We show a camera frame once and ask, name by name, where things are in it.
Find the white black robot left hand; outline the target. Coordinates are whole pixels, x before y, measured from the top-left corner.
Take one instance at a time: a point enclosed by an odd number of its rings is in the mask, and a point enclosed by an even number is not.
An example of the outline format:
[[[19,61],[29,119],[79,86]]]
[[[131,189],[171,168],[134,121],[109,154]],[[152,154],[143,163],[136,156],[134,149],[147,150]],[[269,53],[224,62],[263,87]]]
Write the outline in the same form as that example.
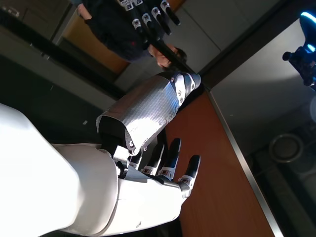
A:
[[[166,0],[119,0],[118,4],[127,13],[144,49],[163,35],[171,35],[169,19],[177,26],[181,24]]]

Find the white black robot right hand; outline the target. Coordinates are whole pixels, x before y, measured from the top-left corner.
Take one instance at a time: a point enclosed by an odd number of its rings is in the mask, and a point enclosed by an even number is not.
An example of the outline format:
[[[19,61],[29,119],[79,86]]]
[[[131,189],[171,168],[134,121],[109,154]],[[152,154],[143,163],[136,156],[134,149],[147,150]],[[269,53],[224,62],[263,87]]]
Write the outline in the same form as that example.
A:
[[[51,144],[20,111],[0,107],[0,232],[39,237],[61,230],[106,237],[176,219],[200,165],[191,157],[174,181],[181,140],[156,146],[139,169],[144,148],[200,86],[193,73],[162,72],[116,101],[96,119],[100,144]]]

